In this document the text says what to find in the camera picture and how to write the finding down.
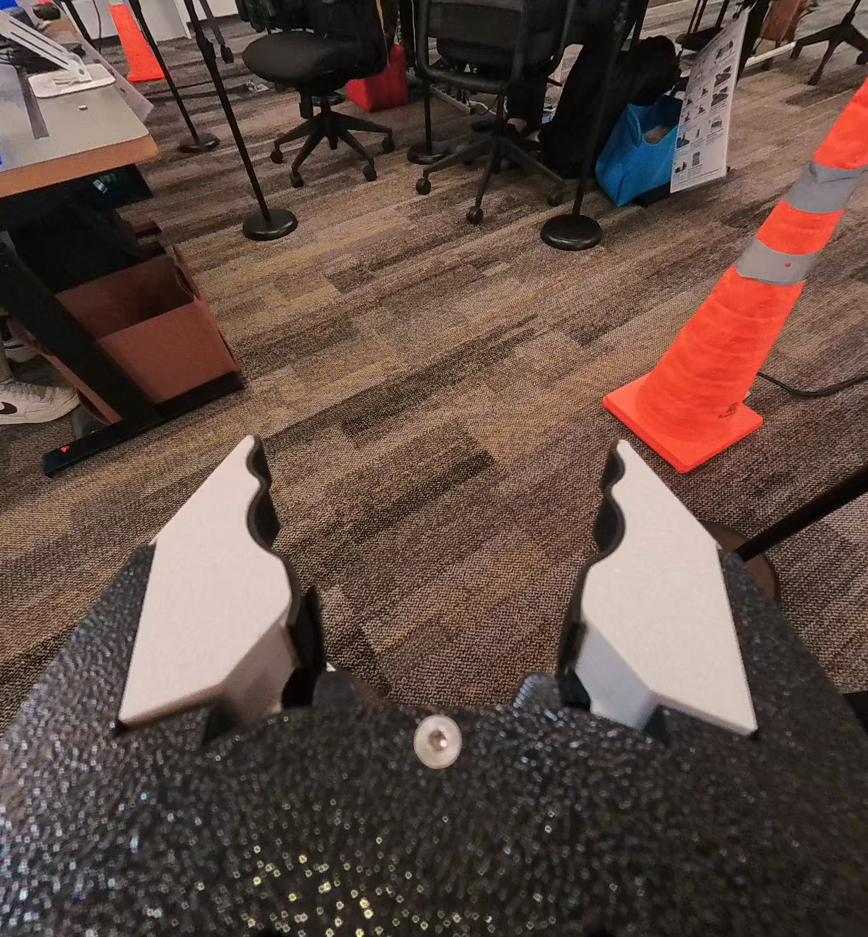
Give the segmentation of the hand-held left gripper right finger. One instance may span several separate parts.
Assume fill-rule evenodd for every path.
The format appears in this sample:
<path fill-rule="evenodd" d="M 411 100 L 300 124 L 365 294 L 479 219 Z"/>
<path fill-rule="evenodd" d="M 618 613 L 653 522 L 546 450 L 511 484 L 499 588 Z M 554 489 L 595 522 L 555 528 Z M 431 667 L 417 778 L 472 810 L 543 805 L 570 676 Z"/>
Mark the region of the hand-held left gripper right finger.
<path fill-rule="evenodd" d="M 720 545 L 626 440 L 607 454 L 601 490 L 598 550 L 559 643 L 562 702 L 636 730 L 672 709 L 754 735 Z"/>

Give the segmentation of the black framed floor sign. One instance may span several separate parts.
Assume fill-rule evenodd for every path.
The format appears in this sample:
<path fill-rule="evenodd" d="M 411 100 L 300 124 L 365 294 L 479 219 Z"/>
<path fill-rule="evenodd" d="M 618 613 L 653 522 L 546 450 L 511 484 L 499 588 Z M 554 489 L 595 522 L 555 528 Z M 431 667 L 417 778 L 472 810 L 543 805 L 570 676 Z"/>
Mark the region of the black framed floor sign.
<path fill-rule="evenodd" d="M 764 592 L 774 602 L 780 603 L 779 577 L 767 558 L 767 552 L 867 493 L 868 462 L 846 479 L 752 537 L 746 538 L 720 523 L 703 521 L 702 524 L 723 550 L 739 556 Z"/>

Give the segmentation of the grey panel sign stand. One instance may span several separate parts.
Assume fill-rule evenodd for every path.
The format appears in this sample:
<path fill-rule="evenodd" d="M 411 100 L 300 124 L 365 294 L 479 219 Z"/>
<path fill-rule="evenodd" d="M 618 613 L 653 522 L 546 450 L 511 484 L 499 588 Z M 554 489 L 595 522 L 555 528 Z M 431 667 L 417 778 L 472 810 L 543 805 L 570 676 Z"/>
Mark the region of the grey panel sign stand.
<path fill-rule="evenodd" d="M 287 209 L 271 208 L 266 202 L 255 167 L 244 142 L 240 125 L 229 101 L 225 84 L 220 74 L 214 46 L 209 41 L 196 11 L 193 1 L 183 1 L 183 6 L 191 24 L 196 45 L 215 88 L 220 107 L 226 117 L 229 129 L 242 162 L 245 175 L 250 183 L 258 205 L 258 210 L 242 223 L 242 234 L 256 242 L 269 242 L 281 239 L 292 233 L 298 225 L 297 218 Z"/>

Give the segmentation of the red box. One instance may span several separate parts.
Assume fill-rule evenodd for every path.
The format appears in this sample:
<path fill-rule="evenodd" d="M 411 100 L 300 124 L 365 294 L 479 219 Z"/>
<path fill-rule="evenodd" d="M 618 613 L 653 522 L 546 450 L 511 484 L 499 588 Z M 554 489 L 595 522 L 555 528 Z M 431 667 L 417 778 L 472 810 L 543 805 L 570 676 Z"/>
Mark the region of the red box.
<path fill-rule="evenodd" d="M 408 103 L 404 48 L 398 43 L 393 44 L 389 62 L 379 74 L 349 81 L 346 98 L 370 113 L 404 107 Z"/>

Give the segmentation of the blue bag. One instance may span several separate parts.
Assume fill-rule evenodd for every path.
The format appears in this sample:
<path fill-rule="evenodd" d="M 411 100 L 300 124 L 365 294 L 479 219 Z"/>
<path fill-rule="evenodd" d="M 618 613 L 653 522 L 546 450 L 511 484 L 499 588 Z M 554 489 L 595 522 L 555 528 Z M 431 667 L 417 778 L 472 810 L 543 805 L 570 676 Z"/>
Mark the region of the blue bag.
<path fill-rule="evenodd" d="M 648 207 L 670 195 L 682 99 L 629 104 L 597 158 L 596 180 L 616 207 Z"/>

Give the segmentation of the printed paper sheet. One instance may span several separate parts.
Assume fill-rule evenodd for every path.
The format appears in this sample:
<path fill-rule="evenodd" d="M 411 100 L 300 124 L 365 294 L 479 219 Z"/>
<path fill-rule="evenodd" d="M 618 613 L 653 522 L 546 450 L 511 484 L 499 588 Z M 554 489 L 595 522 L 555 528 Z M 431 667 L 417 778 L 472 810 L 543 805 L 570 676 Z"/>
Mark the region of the printed paper sheet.
<path fill-rule="evenodd" d="M 747 13 L 735 14 L 694 58 L 677 126 L 672 194 L 727 174 L 732 99 L 746 26 Z"/>

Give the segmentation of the white tilted stand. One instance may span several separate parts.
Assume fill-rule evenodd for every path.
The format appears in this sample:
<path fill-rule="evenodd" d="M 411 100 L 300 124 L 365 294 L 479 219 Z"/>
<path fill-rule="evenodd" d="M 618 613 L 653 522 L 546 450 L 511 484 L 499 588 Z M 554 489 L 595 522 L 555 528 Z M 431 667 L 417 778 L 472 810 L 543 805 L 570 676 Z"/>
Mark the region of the white tilted stand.
<path fill-rule="evenodd" d="M 85 64 L 75 53 L 68 52 L 38 29 L 1 9 L 0 36 L 55 65 L 54 71 L 29 78 L 30 88 L 37 99 L 53 99 L 115 84 L 115 77 L 106 66 Z"/>

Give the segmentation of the cardboard box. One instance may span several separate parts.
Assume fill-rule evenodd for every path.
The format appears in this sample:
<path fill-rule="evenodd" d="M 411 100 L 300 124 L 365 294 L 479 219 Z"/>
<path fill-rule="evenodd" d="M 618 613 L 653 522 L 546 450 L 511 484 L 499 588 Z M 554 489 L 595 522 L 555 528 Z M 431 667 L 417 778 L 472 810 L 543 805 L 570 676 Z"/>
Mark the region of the cardboard box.
<path fill-rule="evenodd" d="M 175 244 L 55 298 L 152 405 L 241 372 Z"/>

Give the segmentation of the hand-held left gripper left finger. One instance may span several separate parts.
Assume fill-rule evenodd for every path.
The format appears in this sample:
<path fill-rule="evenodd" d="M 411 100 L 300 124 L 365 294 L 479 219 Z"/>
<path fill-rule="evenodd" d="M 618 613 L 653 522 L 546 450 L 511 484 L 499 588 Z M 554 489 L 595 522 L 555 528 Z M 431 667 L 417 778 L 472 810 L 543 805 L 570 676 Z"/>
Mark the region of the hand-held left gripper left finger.
<path fill-rule="evenodd" d="M 312 704 L 325 672 L 321 611 L 273 549 L 271 485 L 262 440 L 245 437 L 153 539 L 124 728 L 203 707 L 250 723 Z"/>

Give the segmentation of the grey work table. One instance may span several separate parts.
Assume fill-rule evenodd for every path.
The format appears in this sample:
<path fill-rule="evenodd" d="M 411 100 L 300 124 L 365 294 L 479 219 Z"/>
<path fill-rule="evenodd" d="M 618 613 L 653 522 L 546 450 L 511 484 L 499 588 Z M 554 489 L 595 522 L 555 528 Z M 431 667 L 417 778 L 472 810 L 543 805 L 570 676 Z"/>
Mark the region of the grey work table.
<path fill-rule="evenodd" d="M 4 237 L 57 201 L 90 190 L 100 176 L 158 155 L 151 134 L 114 84 L 40 100 L 23 90 L 13 68 L 0 63 L 0 305 L 78 383 L 83 402 L 95 407 L 104 424 L 44 453 L 46 477 L 242 388 L 239 374 L 152 405 L 68 315 L 55 298 L 60 290 L 49 289 Z"/>

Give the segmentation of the black office chair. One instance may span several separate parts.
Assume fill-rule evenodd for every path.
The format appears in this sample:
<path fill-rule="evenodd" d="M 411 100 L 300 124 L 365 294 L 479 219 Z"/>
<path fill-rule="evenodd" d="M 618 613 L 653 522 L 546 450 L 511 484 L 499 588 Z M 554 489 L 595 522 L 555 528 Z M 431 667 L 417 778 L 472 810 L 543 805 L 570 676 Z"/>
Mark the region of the black office chair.
<path fill-rule="evenodd" d="M 389 63 L 398 2 L 301 2 L 298 13 L 282 11 L 287 25 L 250 42 L 242 61 L 258 78 L 300 95 L 304 117 L 293 130 L 274 140 L 270 158 L 284 161 L 282 146 L 304 139 L 289 167 L 291 185 L 303 185 L 302 163 L 321 141 L 331 150 L 346 144 L 363 161 L 363 177 L 377 179 L 374 158 L 353 131 L 379 134 L 385 153 L 393 151 L 393 129 L 334 110 L 331 98 L 349 81 L 380 75 Z"/>
<path fill-rule="evenodd" d="M 474 226 L 484 220 L 483 200 L 503 161 L 543 176 L 551 207 L 561 205 L 564 180 L 540 156 L 541 146 L 522 117 L 510 116 L 510 104 L 536 100 L 563 57 L 572 1 L 420 1 L 414 4 L 415 54 L 425 83 L 443 79 L 473 94 L 495 97 L 496 116 L 488 137 L 472 140 L 451 156 L 423 170 L 416 182 L 420 195 L 431 190 L 433 173 L 486 156 L 475 201 L 466 214 Z"/>

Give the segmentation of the black bag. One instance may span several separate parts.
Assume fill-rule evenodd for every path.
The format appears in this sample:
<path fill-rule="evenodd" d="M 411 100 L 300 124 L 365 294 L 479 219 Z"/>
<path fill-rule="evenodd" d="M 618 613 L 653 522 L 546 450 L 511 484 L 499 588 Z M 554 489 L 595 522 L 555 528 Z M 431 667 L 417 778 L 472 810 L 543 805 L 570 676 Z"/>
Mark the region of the black bag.
<path fill-rule="evenodd" d="M 649 106 L 671 91 L 680 77 L 678 47 L 666 36 L 640 40 L 618 53 L 607 94 L 604 70 L 608 41 L 598 35 L 583 44 L 564 83 L 553 119 L 539 138 L 545 164 L 565 179 L 577 178 L 597 127 L 594 157 L 608 141 L 627 106 Z"/>

